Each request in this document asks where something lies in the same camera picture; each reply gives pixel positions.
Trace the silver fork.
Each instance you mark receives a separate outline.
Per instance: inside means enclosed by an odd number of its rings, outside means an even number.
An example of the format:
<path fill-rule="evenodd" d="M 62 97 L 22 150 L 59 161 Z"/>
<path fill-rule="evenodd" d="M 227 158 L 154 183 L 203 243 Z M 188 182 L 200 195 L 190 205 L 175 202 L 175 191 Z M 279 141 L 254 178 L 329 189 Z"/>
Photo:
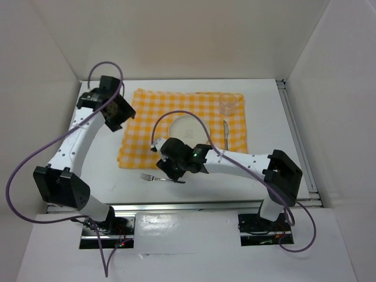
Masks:
<path fill-rule="evenodd" d="M 149 182 L 164 181 L 164 182 L 172 182 L 172 183 L 178 183 L 178 184 L 186 183 L 185 181 L 181 181 L 181 180 L 165 179 L 165 178 L 156 177 L 156 176 L 153 176 L 150 174 L 144 174 L 144 173 L 140 174 L 140 178 Z"/>

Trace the cream round plate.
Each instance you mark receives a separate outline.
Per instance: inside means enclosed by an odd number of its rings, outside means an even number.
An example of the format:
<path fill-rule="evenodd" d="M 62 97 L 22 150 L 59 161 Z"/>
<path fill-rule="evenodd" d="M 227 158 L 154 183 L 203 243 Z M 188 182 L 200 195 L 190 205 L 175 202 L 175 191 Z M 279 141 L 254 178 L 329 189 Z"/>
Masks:
<path fill-rule="evenodd" d="M 208 142 L 208 137 L 202 124 L 190 115 L 177 117 L 170 124 L 168 135 L 169 137 L 179 139 L 190 147 Z"/>

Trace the yellow white checkered cloth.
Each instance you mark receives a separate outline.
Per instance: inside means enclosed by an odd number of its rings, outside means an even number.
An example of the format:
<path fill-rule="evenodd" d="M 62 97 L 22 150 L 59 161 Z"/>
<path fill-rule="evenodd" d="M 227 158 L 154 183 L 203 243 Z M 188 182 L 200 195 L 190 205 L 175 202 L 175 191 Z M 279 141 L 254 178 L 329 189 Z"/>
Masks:
<path fill-rule="evenodd" d="M 230 116 L 219 112 L 220 92 L 162 92 L 137 89 L 133 93 L 134 119 L 127 122 L 117 161 L 121 169 L 154 169 L 159 160 L 150 149 L 152 140 L 168 138 L 170 124 L 184 111 L 194 113 L 209 126 L 215 147 L 224 148 L 225 120 L 229 126 L 229 150 L 247 153 L 244 96 L 235 93 L 237 104 Z"/>

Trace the silver table knife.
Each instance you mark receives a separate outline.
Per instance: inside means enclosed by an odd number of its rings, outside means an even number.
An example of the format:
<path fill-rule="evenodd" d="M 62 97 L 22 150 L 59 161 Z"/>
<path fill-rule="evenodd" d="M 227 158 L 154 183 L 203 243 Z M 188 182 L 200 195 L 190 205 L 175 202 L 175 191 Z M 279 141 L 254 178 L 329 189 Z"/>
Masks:
<path fill-rule="evenodd" d="M 228 150 L 229 149 L 229 143 L 228 143 L 229 126 L 225 120 L 223 121 L 223 127 L 224 127 L 224 146 L 225 146 L 225 149 Z"/>

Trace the clear plastic cup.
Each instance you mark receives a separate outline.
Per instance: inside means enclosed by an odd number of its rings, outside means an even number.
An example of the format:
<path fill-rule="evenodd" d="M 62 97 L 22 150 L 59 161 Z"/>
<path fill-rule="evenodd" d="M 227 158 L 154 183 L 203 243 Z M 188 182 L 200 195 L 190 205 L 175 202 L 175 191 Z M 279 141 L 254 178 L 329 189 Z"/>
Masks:
<path fill-rule="evenodd" d="M 230 116 L 237 104 L 236 97 L 231 93 L 221 94 L 219 97 L 219 112 L 222 115 Z"/>

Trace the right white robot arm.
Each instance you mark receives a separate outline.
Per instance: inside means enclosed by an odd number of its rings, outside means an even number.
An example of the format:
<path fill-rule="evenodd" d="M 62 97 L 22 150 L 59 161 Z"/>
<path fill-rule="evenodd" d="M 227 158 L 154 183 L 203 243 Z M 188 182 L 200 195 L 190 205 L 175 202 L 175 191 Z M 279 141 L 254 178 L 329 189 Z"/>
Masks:
<path fill-rule="evenodd" d="M 270 230 L 287 208 L 296 204 L 302 170 L 281 150 L 270 155 L 249 155 L 198 144 L 191 148 L 176 138 L 158 138 L 151 151 L 160 156 L 156 166 L 174 182 L 190 173 L 224 173 L 260 182 L 268 196 L 262 201 L 256 223 Z"/>

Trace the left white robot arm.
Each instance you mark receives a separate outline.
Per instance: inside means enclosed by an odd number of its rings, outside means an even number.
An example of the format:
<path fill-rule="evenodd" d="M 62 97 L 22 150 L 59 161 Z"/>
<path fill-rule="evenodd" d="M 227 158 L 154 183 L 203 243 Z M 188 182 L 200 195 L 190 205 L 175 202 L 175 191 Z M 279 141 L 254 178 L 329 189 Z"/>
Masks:
<path fill-rule="evenodd" d="M 87 216 L 85 225 L 102 234 L 110 234 L 120 225 L 112 206 L 100 202 L 81 178 L 82 166 L 99 129 L 106 125 L 112 132 L 135 117 L 135 110 L 116 93 L 121 81 L 102 76 L 99 86 L 83 93 L 76 104 L 71 129 L 56 154 L 45 167 L 38 166 L 33 178 L 42 200 L 68 207 Z"/>

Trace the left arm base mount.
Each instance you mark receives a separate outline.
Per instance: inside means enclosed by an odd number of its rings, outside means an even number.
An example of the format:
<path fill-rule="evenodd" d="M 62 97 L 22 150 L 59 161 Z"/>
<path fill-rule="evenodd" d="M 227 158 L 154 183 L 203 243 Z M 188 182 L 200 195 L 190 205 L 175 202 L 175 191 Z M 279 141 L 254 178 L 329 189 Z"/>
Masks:
<path fill-rule="evenodd" d="M 82 226 L 79 248 L 99 249 L 98 237 L 93 224 L 88 220 L 72 220 Z M 96 222 L 103 249 L 132 249 L 134 246 L 135 216 L 115 217 L 110 225 Z"/>

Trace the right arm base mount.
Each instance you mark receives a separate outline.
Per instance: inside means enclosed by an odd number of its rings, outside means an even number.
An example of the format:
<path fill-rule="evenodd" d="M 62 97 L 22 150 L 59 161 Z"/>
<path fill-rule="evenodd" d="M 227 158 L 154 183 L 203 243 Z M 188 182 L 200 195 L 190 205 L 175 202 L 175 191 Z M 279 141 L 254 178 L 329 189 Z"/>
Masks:
<path fill-rule="evenodd" d="M 241 246 L 271 246 L 294 244 L 291 227 L 284 214 L 280 214 L 275 222 L 259 218 L 258 214 L 238 214 L 238 230 Z"/>

